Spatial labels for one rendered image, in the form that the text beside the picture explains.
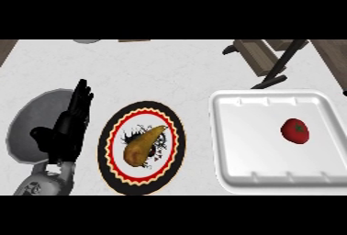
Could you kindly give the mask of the white foam tray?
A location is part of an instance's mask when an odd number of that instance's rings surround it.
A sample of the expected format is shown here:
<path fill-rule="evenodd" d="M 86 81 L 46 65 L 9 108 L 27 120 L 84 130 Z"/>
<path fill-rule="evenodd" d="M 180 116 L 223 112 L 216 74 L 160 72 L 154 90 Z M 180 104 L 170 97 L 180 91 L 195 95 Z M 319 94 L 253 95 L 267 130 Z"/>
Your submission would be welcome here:
<path fill-rule="evenodd" d="M 241 195 L 347 195 L 347 128 L 316 90 L 225 90 L 208 100 L 216 174 Z M 281 127 L 309 129 L 306 144 Z"/>

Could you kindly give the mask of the grey round plate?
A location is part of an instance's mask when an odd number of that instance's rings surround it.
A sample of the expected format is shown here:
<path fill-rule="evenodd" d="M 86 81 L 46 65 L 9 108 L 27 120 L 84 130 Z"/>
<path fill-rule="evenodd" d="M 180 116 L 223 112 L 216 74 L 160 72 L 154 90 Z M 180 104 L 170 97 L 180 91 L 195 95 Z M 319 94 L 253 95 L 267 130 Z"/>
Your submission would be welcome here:
<path fill-rule="evenodd" d="M 33 98 L 21 108 L 11 124 L 6 138 L 9 156 L 19 163 L 37 164 L 47 161 L 47 154 L 40 151 L 30 136 L 36 127 L 52 128 L 59 114 L 68 109 L 71 89 L 56 89 Z"/>

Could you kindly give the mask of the black red patterned plate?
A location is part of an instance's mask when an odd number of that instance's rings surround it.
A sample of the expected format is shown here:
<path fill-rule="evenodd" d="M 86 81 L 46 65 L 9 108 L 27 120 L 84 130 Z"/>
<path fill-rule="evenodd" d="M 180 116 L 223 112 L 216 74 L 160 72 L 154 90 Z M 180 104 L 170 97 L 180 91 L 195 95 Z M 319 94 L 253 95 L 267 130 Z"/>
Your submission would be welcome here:
<path fill-rule="evenodd" d="M 164 126 L 142 166 L 124 161 L 124 149 L 132 140 L 152 128 Z M 99 171 L 108 186 L 129 196 L 154 193 L 170 183 L 186 153 L 186 133 L 180 118 L 155 101 L 140 101 L 112 115 L 99 138 Z"/>

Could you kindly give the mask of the yellow brown pear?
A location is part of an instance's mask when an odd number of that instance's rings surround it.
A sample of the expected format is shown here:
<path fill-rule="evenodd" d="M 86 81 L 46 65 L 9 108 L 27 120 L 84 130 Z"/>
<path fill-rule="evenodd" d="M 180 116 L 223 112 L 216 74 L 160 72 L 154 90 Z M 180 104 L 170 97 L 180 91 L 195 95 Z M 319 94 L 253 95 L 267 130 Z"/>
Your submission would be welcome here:
<path fill-rule="evenodd" d="M 157 126 L 148 130 L 137 138 L 132 140 L 124 148 L 124 161 L 133 167 L 143 165 L 152 145 L 157 141 L 160 134 L 166 130 L 166 126 Z"/>

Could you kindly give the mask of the red tomato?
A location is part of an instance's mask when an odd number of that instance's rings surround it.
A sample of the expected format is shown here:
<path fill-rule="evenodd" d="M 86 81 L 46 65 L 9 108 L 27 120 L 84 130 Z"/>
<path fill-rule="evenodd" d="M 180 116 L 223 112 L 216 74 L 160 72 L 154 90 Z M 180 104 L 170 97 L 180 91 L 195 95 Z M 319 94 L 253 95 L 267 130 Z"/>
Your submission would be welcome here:
<path fill-rule="evenodd" d="M 297 118 L 291 118 L 285 121 L 281 127 L 281 133 L 284 138 L 295 144 L 306 144 L 309 141 L 309 129 L 306 123 Z"/>

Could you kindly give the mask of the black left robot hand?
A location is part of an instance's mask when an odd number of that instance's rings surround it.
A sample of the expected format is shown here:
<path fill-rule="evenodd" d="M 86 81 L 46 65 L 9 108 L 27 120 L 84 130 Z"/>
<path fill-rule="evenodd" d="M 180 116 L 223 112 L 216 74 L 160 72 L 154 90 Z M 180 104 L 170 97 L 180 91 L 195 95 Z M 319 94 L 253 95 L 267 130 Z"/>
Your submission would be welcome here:
<path fill-rule="evenodd" d="M 50 164 L 75 162 L 90 123 L 92 100 L 92 88 L 87 86 L 87 80 L 81 79 L 74 89 L 68 109 L 59 114 L 55 126 L 36 127 L 30 131 L 40 151 L 47 153 Z"/>

